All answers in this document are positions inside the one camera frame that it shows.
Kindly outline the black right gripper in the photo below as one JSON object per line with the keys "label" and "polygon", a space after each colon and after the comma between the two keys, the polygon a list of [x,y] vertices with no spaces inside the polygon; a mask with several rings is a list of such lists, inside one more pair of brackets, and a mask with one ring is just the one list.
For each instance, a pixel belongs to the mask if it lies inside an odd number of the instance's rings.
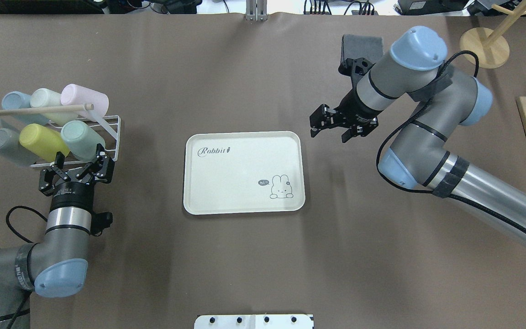
{"label": "black right gripper", "polygon": [[342,143],[354,137],[365,137],[378,127],[379,112],[366,106],[359,98],[357,90],[350,90],[336,109],[327,104],[319,107],[309,116],[310,136],[314,138],[324,129],[345,127]]}

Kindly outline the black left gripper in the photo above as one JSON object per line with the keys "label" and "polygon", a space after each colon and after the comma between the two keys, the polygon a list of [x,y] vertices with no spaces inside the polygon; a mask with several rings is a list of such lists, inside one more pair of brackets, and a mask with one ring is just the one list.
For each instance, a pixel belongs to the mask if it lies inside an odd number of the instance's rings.
{"label": "black left gripper", "polygon": [[[115,162],[106,154],[104,146],[97,144],[93,160],[77,173],[77,180],[70,181],[68,173],[63,170],[64,160],[63,153],[56,153],[52,164],[40,171],[38,190],[45,196],[52,195],[49,211],[65,207],[93,211],[94,184],[110,184]],[[59,180],[54,185],[53,179],[56,176]]]}

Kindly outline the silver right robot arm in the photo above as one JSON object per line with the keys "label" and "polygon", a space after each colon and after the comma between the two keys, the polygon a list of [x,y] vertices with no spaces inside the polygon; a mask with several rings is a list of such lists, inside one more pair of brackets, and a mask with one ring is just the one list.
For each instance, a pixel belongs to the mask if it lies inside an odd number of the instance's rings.
{"label": "silver right robot arm", "polygon": [[352,88],[337,107],[322,104],[310,115],[311,137],[334,127],[345,129],[343,143],[365,137],[378,126],[378,114],[408,95],[418,105],[388,136],[393,143],[380,146],[381,177],[403,191],[469,205],[526,246],[526,194],[444,148],[457,126],[477,123],[493,101],[476,75],[453,67],[454,59],[437,32],[424,26],[409,28],[376,62],[343,58],[339,71]]}

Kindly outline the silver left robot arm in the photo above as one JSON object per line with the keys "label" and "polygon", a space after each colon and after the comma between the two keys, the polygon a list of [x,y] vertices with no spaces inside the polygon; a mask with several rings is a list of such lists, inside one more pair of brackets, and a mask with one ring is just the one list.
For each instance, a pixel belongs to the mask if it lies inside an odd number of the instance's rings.
{"label": "silver left robot arm", "polygon": [[110,227],[110,212],[93,211],[94,186],[110,183],[115,163],[101,144],[93,159],[64,170],[64,156],[41,171],[39,190],[52,196],[44,239],[17,248],[0,249],[0,329],[30,327],[31,293],[67,297],[86,279],[90,235]]}

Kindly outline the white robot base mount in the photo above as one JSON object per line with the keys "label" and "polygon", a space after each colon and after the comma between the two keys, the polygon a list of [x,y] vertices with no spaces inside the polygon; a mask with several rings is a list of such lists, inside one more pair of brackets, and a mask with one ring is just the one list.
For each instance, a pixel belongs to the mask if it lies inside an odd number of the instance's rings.
{"label": "white robot base mount", "polygon": [[312,315],[288,314],[224,314],[198,316],[194,329],[313,329]]}

